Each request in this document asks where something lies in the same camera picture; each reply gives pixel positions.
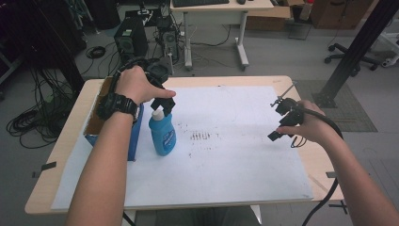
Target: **forearm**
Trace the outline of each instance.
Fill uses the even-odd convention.
[[[338,176],[354,225],[398,225],[398,212],[339,137],[322,144]]]
[[[132,115],[119,112],[105,122],[73,195],[67,225],[121,224],[132,123]]]

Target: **floor mat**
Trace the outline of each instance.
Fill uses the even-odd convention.
[[[311,94],[319,93],[327,81],[297,80],[296,90],[303,100],[314,102]],[[343,132],[377,132],[373,122],[367,116],[350,88],[344,84],[334,99],[337,108],[322,108]]]

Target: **black wristwatch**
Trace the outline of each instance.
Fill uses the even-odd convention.
[[[132,114],[133,121],[137,120],[139,109],[136,103],[123,95],[119,95],[115,92],[109,92],[99,102],[97,108],[97,115],[101,120],[108,120],[115,111],[122,113]]]

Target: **computer tower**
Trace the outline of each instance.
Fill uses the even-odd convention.
[[[162,35],[162,40],[164,43],[164,53],[165,54],[171,53],[173,60],[179,59],[176,30],[171,29],[169,31],[164,32]]]
[[[147,43],[143,21],[140,18],[125,18],[114,39],[122,63],[131,57],[144,57],[147,54],[149,44]]]
[[[85,2],[99,29],[111,29],[120,24],[115,0],[85,0]]]

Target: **wooden table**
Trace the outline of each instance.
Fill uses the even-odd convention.
[[[218,4],[209,6],[196,6],[175,8],[172,1],[170,9],[184,14],[184,64],[187,70],[192,70],[193,63],[191,58],[191,46],[188,31],[190,24],[239,24],[240,36],[235,38],[237,51],[241,59],[243,70],[249,66],[247,54],[244,49],[243,40],[246,30],[247,13],[249,10],[267,10],[273,5],[268,0],[246,1],[244,5],[240,5],[235,0],[231,0],[229,4]]]
[[[69,116],[47,163],[56,161],[56,167],[45,170],[34,187],[25,206],[28,214],[59,213],[51,209],[65,164],[70,156],[77,136],[81,132],[86,116],[91,110],[95,97],[103,83],[103,79],[88,80]],[[281,95],[292,85],[288,76],[232,76],[232,77],[171,77],[164,84],[171,87],[209,87],[209,86],[272,86]],[[286,97],[299,100],[296,89],[291,89]],[[333,179],[327,178],[326,172],[333,171],[332,165],[325,151],[312,142],[299,148],[299,155],[305,171],[308,173],[309,183],[313,192],[313,201],[322,200],[332,185]],[[341,200],[342,191],[338,188],[332,200]]]

